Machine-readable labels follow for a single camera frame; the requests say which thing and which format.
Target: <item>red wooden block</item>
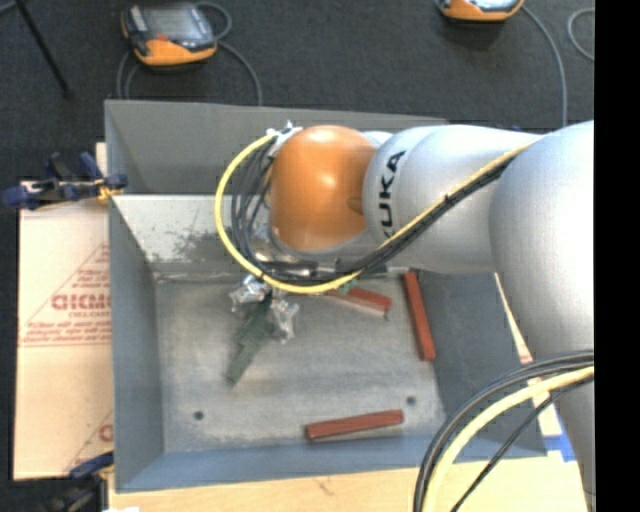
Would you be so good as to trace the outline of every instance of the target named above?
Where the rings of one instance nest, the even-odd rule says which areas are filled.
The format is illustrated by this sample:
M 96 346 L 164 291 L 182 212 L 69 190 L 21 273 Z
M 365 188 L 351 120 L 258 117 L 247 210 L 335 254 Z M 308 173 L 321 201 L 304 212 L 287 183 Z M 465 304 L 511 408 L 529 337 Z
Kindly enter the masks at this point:
M 402 410 L 391 409 L 388 411 L 362 414 L 360 416 L 311 423 L 305 427 L 305 435 L 310 441 L 315 441 L 330 436 L 397 425 L 403 421 L 404 414 Z
M 391 309 L 392 301 L 390 297 L 365 290 L 357 286 L 351 288 L 346 294 L 340 293 L 336 290 L 331 290 L 327 292 L 327 295 L 351 304 L 357 304 L 358 306 L 365 307 L 376 313 L 385 314 L 389 309 Z
M 429 320 L 424 310 L 424 302 L 420 294 L 420 286 L 418 284 L 418 276 L 415 272 L 405 272 L 402 275 L 402 282 L 409 304 L 409 313 L 413 323 L 413 332 L 416 337 L 416 344 L 420 359 L 433 361 L 436 357 L 436 348 L 433 344 L 431 336 L 431 328 Z

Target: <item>blue clamp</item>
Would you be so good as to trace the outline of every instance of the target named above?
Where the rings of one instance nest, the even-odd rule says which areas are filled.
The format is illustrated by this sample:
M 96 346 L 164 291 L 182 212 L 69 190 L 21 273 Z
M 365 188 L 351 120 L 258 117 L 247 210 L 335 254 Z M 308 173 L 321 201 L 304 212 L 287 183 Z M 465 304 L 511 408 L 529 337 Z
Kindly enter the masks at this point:
M 108 484 L 101 472 L 113 464 L 113 451 L 110 451 L 72 469 L 69 473 L 69 481 L 72 482 L 70 486 L 45 503 L 41 503 L 37 510 L 79 512 L 87 510 L 91 502 L 95 503 L 95 510 L 108 509 Z
M 51 155 L 45 165 L 46 178 L 30 185 L 10 187 L 2 192 L 2 201 L 11 208 L 35 210 L 43 206 L 67 201 L 79 201 L 92 197 L 106 200 L 120 193 L 128 185 L 125 174 L 104 176 L 91 154 L 80 155 L 80 172 L 73 173 L 65 165 L 59 153 Z M 82 181 L 66 182 L 64 176 L 75 174 Z

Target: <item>orange device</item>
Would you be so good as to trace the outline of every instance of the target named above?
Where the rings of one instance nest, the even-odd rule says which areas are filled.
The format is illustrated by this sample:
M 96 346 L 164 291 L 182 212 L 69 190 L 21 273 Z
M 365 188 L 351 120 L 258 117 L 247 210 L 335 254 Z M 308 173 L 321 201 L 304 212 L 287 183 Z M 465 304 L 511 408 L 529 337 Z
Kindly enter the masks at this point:
M 287 140 L 271 168 L 271 228 L 297 251 L 322 251 L 366 229 L 362 183 L 375 154 L 359 131 L 306 128 Z
M 524 0 L 435 0 L 447 18 L 459 21 L 496 22 L 513 16 Z
M 145 65 L 177 71 L 206 61 L 216 52 L 216 38 L 193 4 L 133 5 L 122 13 L 122 30 L 133 53 Z

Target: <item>cardboard sheet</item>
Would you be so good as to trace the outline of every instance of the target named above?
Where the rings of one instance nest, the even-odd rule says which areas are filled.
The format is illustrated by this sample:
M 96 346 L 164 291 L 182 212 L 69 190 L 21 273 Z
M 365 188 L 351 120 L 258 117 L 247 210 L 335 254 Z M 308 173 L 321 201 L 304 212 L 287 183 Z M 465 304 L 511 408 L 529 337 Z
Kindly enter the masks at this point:
M 113 447 L 107 207 L 20 214 L 16 480 L 66 475 Z

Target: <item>black carpet floor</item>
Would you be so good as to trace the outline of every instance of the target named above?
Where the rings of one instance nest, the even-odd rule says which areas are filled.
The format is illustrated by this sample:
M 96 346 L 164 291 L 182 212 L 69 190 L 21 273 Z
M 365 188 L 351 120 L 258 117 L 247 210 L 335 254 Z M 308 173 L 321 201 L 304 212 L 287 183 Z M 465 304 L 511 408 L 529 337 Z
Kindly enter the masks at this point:
M 18 9 L 0 6 L 0 189 L 42 177 L 53 152 L 73 162 L 102 140 L 103 101 L 117 95 L 116 74 L 127 52 L 119 17 L 130 3 L 26 2 L 72 99 L 61 94 Z M 594 0 L 527 0 L 526 10 L 491 26 L 450 23 L 433 0 L 221 0 L 220 5 L 233 17 L 224 41 L 253 66 L 266 106 L 406 113 L 536 132 L 595 117 L 595 64 L 568 31 L 572 15 L 594 8 Z M 209 12 L 222 30 L 222 17 Z M 595 14 L 581 14 L 572 27 L 575 40 L 592 53 Z M 131 65 L 128 61 L 126 71 Z M 186 74 L 141 70 L 130 94 L 237 105 L 257 99 L 249 73 L 224 48 L 206 66 Z M 2 210 L 0 510 L 10 512 L 31 510 L 68 486 L 10 481 L 16 234 L 14 212 Z

